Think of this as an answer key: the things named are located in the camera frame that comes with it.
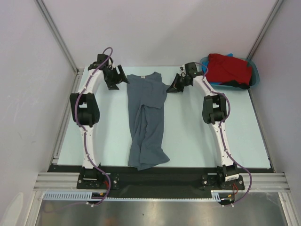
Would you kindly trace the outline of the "grey blue t shirt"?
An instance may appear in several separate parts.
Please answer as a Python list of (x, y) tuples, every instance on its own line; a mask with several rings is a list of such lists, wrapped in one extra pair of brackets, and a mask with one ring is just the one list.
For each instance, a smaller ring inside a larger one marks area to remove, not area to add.
[(164, 135), (164, 104), (168, 86), (162, 75), (128, 75), (127, 85), (129, 129), (132, 139), (128, 166), (146, 170), (167, 163), (162, 149)]

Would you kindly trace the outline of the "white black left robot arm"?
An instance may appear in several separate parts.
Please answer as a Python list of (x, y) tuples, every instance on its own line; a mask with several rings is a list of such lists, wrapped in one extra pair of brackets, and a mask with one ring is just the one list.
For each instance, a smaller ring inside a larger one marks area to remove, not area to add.
[(105, 173), (100, 171), (100, 161), (95, 154), (95, 133), (100, 120), (100, 110), (95, 94), (102, 82), (108, 90), (118, 90), (122, 82), (129, 83), (121, 65), (114, 65), (110, 55), (98, 54), (88, 67), (88, 77), (76, 93), (70, 94), (73, 121), (80, 129), (83, 141), (83, 165), (79, 173), (80, 185), (88, 182), (93, 188), (103, 185)]

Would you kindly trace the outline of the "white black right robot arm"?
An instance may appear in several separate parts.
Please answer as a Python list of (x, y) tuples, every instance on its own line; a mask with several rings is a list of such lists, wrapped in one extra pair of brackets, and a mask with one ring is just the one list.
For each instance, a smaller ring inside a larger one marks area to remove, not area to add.
[(187, 86), (196, 87), (204, 93), (202, 118), (212, 131), (220, 156), (213, 186), (230, 190), (235, 187), (233, 184), (239, 181), (239, 172), (238, 165), (231, 155), (226, 135), (225, 121), (230, 114), (230, 107), (227, 107), (229, 100), (210, 85), (206, 72), (199, 71), (196, 62), (186, 63), (180, 67), (180, 72), (176, 74), (167, 93), (183, 92)]

